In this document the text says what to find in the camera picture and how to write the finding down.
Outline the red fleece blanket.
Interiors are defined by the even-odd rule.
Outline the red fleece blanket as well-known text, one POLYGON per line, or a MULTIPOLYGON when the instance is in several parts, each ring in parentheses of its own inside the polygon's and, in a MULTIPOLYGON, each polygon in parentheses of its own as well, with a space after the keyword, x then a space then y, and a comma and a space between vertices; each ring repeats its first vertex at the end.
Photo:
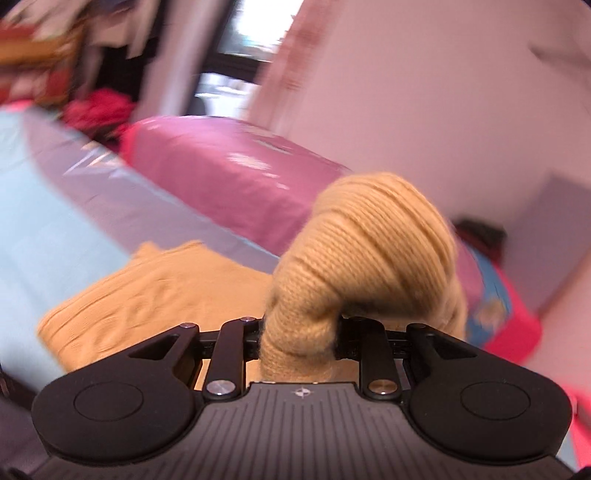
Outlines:
POLYGON ((590 465, 590 394, 574 388, 566 392, 573 414, 564 443, 564 458, 569 466, 580 470, 590 465))

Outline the pink patterned curtain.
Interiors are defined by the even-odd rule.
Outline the pink patterned curtain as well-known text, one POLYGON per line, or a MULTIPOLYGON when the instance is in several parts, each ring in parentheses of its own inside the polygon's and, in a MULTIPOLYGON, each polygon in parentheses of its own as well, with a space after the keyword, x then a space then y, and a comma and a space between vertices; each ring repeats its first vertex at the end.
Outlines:
POLYGON ((284 135, 290 130, 305 82, 315 58, 338 16, 339 1, 308 0, 301 3, 293 24, 269 64, 257 75, 257 89, 245 121, 284 135))

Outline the grey board with wooden edge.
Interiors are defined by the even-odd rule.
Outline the grey board with wooden edge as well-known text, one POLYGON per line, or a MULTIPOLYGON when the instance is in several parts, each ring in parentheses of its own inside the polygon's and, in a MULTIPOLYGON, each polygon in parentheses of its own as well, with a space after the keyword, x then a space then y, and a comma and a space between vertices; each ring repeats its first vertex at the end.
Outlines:
POLYGON ((509 227, 503 270, 542 314, 590 254, 590 186, 553 174, 509 227))

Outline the window with dark frame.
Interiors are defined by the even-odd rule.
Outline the window with dark frame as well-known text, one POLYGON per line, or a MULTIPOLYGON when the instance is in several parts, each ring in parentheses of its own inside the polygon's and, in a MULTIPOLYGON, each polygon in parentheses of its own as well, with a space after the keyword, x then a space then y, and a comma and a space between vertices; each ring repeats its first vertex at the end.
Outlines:
POLYGON ((224 1, 185 114, 242 118, 256 92, 257 75, 273 59, 300 9, 300 1, 224 1))

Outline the dark folded clothes pile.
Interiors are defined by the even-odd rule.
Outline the dark folded clothes pile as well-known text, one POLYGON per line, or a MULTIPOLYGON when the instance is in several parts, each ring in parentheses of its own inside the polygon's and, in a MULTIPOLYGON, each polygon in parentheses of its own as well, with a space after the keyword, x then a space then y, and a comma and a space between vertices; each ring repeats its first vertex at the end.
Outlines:
POLYGON ((507 233, 503 228, 472 218, 455 220, 453 226, 459 238, 466 244, 492 263, 501 264, 507 239, 507 233))

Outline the grey and blue bedsheet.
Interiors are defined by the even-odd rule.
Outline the grey and blue bedsheet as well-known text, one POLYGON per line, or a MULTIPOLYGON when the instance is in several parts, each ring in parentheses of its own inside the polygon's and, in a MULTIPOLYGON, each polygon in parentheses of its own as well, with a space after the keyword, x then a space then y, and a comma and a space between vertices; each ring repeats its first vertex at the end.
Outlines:
POLYGON ((270 273, 276 256, 215 225, 40 109, 1 111, 1 367, 35 391, 62 369, 43 315, 124 266, 146 241, 189 240, 270 273))

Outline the red clothes pile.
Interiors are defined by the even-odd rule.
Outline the red clothes pile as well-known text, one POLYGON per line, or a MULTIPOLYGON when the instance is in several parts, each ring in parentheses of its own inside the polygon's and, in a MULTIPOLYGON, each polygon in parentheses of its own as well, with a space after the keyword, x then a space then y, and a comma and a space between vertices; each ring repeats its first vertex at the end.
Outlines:
POLYGON ((135 103, 125 94, 108 88, 92 91, 85 99, 70 101, 63 110, 62 122, 89 139, 119 144, 130 125, 135 103))

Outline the mustard cable-knit sweater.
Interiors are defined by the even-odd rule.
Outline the mustard cable-knit sweater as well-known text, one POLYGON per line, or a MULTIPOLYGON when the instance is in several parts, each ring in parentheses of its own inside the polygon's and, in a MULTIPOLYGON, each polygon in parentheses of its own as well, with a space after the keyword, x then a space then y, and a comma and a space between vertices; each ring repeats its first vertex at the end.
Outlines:
POLYGON ((120 270, 47 312, 40 340, 73 371, 182 323, 263 318, 264 381, 338 375, 340 317, 402 330, 422 322, 464 338, 468 307, 448 222, 409 182, 349 175, 318 195, 276 269, 264 274, 192 241, 142 244, 120 270))

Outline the pink floral bed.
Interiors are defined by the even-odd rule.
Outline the pink floral bed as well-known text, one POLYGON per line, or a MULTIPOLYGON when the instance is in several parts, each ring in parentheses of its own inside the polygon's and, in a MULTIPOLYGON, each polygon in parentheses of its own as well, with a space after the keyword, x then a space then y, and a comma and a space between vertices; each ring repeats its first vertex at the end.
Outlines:
MULTIPOLYGON (((121 158, 214 223, 283 255, 318 194, 349 168, 245 122, 151 117, 128 126, 121 158)), ((538 347, 542 326, 500 267, 462 237, 458 275, 470 343, 514 363, 538 347)))

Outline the cluttered clothes rack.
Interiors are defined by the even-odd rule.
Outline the cluttered clothes rack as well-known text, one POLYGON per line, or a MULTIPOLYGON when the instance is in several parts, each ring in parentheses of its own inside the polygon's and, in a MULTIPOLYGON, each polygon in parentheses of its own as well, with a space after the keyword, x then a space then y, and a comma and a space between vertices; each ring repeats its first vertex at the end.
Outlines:
POLYGON ((165 1, 3 1, 1 102, 61 107, 107 88, 137 100, 165 1))

